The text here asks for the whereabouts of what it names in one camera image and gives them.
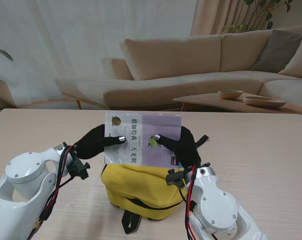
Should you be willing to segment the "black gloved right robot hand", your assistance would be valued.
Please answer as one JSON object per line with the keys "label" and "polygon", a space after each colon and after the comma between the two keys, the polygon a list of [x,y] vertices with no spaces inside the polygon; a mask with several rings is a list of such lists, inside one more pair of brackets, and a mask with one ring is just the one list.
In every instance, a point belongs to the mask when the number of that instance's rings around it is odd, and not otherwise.
{"label": "black gloved right robot hand", "polygon": [[179,140],[173,140],[160,134],[155,135],[158,144],[174,152],[177,160],[184,169],[190,170],[195,165],[200,165],[201,158],[196,148],[193,134],[182,126]]}

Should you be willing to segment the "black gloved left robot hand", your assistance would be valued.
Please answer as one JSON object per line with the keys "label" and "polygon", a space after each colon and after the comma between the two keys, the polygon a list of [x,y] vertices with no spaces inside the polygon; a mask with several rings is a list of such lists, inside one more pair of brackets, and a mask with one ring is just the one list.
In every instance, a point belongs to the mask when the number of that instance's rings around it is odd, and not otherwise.
{"label": "black gloved left robot hand", "polygon": [[82,160],[89,160],[102,153],[105,147],[120,145],[126,142],[124,136],[105,136],[105,125],[101,124],[74,144],[77,157]]}

